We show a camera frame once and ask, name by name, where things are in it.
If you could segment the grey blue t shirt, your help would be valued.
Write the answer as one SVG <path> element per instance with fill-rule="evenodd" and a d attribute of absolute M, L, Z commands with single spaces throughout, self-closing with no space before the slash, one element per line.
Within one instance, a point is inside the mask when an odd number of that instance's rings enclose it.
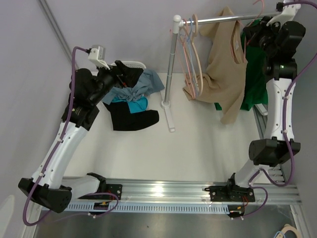
<path fill-rule="evenodd" d="M 113 87 L 102 99 L 102 102 L 109 105 L 114 98 L 126 100 L 128 102 L 137 101 L 142 96 L 148 96 L 152 93 L 160 92 L 165 87 L 159 75 L 151 69 L 144 69 L 138 79 L 137 84 L 130 88 Z"/>

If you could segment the teal t shirt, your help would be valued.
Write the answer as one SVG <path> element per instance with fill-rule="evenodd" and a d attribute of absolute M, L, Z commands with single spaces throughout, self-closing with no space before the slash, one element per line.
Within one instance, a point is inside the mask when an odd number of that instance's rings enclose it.
<path fill-rule="evenodd" d="M 140 99 L 136 101 L 122 100 L 122 99 L 119 99 L 118 97 L 115 97 L 112 100 L 112 103 L 119 103 L 119 102 L 127 103 L 131 114 L 143 112 L 148 107 L 148 99 L 144 96 L 142 96 Z"/>

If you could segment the black t shirt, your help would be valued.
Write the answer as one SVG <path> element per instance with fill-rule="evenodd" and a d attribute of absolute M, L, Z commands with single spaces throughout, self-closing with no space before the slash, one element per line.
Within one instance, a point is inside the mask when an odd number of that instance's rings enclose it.
<path fill-rule="evenodd" d="M 155 110 L 132 114 L 127 102 L 103 104 L 110 112 L 114 131 L 138 131 L 159 122 L 159 113 Z"/>

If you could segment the green t shirt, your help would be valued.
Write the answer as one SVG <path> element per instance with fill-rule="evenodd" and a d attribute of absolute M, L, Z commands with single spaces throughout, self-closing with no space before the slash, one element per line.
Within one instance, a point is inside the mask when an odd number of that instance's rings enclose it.
<path fill-rule="evenodd" d="M 245 58 L 248 61 L 244 99 L 241 109 L 250 109 L 255 104 L 267 103 L 267 92 L 262 73 L 264 52 L 259 48 L 248 45 L 244 46 L 243 41 L 241 43 Z"/>

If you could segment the beige t shirt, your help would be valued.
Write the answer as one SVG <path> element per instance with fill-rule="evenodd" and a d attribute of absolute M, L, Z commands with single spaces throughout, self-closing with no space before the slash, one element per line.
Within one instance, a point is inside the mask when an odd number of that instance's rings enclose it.
<path fill-rule="evenodd" d="M 244 99 L 248 64 L 240 39 L 240 23 L 210 23 L 201 26 L 199 33 L 211 39 L 212 47 L 203 73 L 203 92 L 197 100 L 219 104 L 223 112 L 221 123 L 235 123 Z"/>

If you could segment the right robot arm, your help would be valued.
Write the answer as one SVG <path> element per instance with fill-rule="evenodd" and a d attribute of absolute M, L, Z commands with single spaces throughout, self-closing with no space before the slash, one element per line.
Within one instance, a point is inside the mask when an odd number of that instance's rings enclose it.
<path fill-rule="evenodd" d="M 228 180 L 225 186 L 206 187 L 212 202 L 254 202 L 253 182 L 268 170 L 288 160 L 293 161 L 301 144 L 295 142 L 292 130 L 292 97 L 297 77 L 294 59 L 296 48 L 303 39 L 305 27 L 293 20 L 275 20 L 265 16 L 243 32 L 252 47 L 265 52 L 263 72 L 268 95 L 268 116 L 265 134 L 249 146 L 249 160 Z"/>

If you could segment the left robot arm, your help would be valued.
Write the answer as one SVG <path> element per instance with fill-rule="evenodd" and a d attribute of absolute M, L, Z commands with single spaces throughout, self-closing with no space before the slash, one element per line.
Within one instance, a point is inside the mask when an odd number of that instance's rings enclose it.
<path fill-rule="evenodd" d="M 70 184 L 62 183 L 62 179 L 99 113 L 98 103 L 113 87 L 134 87 L 145 68 L 117 60 L 108 68 L 99 67 L 97 75 L 86 68 L 73 70 L 68 105 L 54 143 L 32 177 L 22 178 L 18 184 L 29 200 L 61 213 L 73 199 L 105 197 L 106 178 L 101 175 L 88 173 Z"/>

